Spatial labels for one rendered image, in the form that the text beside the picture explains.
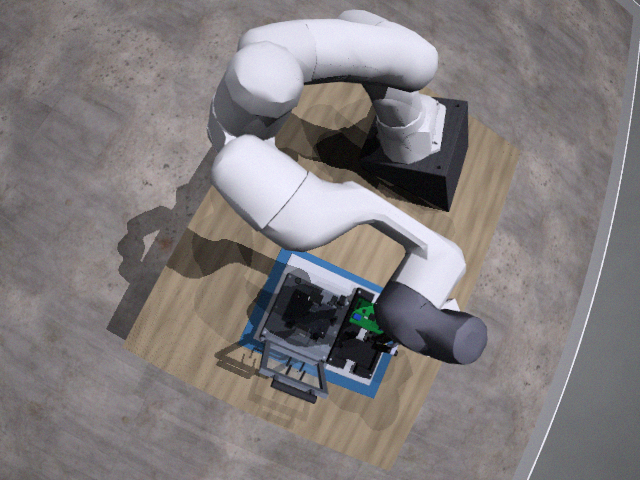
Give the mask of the green circuit board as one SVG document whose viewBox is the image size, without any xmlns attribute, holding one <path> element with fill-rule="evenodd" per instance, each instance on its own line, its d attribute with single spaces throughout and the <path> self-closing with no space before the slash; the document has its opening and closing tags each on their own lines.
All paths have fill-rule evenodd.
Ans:
<svg viewBox="0 0 640 480">
<path fill-rule="evenodd" d="M 352 322 L 377 334 L 381 334 L 383 333 L 383 331 L 376 324 L 373 304 L 374 303 L 371 303 L 359 297 L 349 322 Z"/>
</svg>

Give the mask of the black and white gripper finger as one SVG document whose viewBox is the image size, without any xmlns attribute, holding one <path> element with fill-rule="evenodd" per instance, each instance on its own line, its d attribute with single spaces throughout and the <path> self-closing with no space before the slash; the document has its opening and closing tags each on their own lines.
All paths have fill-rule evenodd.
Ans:
<svg viewBox="0 0 640 480">
<path fill-rule="evenodd" d="M 391 354 L 393 356 L 397 356 L 398 355 L 397 347 L 398 347 L 399 344 L 398 343 L 392 343 L 392 344 L 385 345 L 385 343 L 388 343 L 388 342 L 392 341 L 392 339 L 387 334 L 385 334 L 384 332 L 379 334 L 379 335 L 377 335 L 377 336 L 374 336 L 374 335 L 372 335 L 370 333 L 367 333 L 367 332 L 365 333 L 365 335 L 371 337 L 371 340 L 375 342 L 371 346 L 372 349 L 375 349 L 376 351 L 379 351 L 379 352 L 388 353 L 388 354 Z"/>
</svg>

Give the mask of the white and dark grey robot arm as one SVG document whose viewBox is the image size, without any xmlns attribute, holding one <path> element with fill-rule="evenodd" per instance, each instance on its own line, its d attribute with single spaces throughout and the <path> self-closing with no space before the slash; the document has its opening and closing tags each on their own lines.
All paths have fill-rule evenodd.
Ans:
<svg viewBox="0 0 640 480">
<path fill-rule="evenodd" d="M 401 244 L 405 256 L 373 304 L 376 324 L 411 351 L 467 365 L 486 347 L 487 327 L 448 299 L 466 273 L 456 243 L 353 181 L 319 179 L 275 146 L 304 85 L 347 82 L 369 95 L 385 155 L 422 160 L 441 148 L 446 107 L 418 92 L 437 68 L 429 42 L 364 10 L 250 29 L 210 104 L 211 184 L 256 232 L 288 251 L 327 245 L 368 223 Z"/>
</svg>

